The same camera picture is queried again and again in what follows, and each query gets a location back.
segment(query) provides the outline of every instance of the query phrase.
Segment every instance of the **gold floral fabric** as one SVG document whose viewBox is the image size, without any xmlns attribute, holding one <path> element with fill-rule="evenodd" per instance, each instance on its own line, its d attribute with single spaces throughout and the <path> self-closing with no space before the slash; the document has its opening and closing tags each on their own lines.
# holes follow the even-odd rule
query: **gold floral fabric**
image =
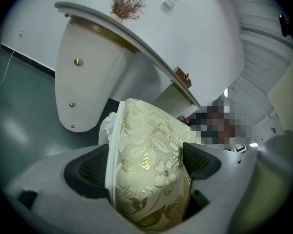
<svg viewBox="0 0 293 234">
<path fill-rule="evenodd" d="M 190 180 L 183 142 L 201 143 L 188 126 L 146 102 L 125 102 L 116 176 L 116 209 L 144 231 L 182 221 Z"/>
</svg>

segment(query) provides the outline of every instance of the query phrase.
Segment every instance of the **dried plant decoration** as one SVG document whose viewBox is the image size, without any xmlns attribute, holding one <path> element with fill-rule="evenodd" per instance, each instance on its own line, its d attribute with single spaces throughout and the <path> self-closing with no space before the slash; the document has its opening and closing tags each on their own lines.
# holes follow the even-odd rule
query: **dried plant decoration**
<svg viewBox="0 0 293 234">
<path fill-rule="evenodd" d="M 111 13 L 124 20 L 137 20 L 145 6 L 144 0 L 112 0 Z"/>
</svg>

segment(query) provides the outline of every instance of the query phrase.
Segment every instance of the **gray floor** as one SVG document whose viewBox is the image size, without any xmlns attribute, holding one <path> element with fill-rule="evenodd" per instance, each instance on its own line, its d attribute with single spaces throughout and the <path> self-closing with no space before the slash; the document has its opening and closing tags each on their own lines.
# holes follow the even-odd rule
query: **gray floor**
<svg viewBox="0 0 293 234">
<path fill-rule="evenodd" d="M 0 48 L 0 83 L 9 58 Z M 95 128 L 71 133 L 58 118 L 54 79 L 12 57 L 0 88 L 0 186 L 42 158 L 96 145 L 102 120 L 117 108 L 109 101 Z"/>
</svg>

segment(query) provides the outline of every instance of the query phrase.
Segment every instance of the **gold screw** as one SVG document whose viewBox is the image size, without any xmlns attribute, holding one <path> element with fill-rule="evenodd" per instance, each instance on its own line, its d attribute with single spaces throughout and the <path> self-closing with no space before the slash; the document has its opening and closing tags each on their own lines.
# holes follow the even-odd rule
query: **gold screw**
<svg viewBox="0 0 293 234">
<path fill-rule="evenodd" d="M 80 59 L 75 59 L 75 60 L 74 60 L 74 64 L 75 64 L 76 66 L 82 66 L 83 61 L 80 60 Z"/>
</svg>

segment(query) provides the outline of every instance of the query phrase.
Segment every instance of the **white ceiling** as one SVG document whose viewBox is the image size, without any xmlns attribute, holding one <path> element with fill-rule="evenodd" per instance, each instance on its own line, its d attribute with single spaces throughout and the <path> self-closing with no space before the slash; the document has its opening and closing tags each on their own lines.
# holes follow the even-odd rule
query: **white ceiling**
<svg viewBox="0 0 293 234">
<path fill-rule="evenodd" d="M 234 102 L 236 112 L 246 114 L 248 122 L 263 128 L 263 122 L 270 120 L 268 131 L 272 126 L 280 133 L 281 125 L 267 94 L 293 60 L 293 40 L 282 36 L 279 24 L 280 13 L 285 13 L 275 0 L 232 2 L 240 19 L 246 66 L 229 87 L 229 99 Z"/>
</svg>

